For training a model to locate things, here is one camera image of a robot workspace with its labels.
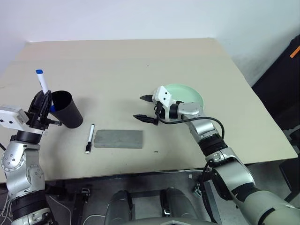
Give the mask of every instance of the table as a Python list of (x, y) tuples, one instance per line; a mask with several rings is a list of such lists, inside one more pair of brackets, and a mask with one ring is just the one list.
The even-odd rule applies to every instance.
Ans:
[[(28, 43), (0, 77), (0, 104), (28, 110), (41, 89), (35, 75), (39, 68), (51, 91), (67, 90), (73, 95), (83, 116), (80, 127), (50, 125), (48, 135), (42, 137), (40, 164), (46, 180), (203, 167), (204, 155), (185, 124), (157, 127), (132, 116), (154, 116), (153, 104), (139, 97), (170, 83), (191, 86), (202, 95), (206, 115), (222, 121), (225, 142), (244, 163), (297, 157), (241, 72), (212, 38)], [(95, 131), (143, 130), (143, 149), (92, 147), (86, 155), (91, 123)], [(0, 127), (0, 142), (7, 146), (14, 134)], [(5, 182), (3, 172), (0, 182)]]

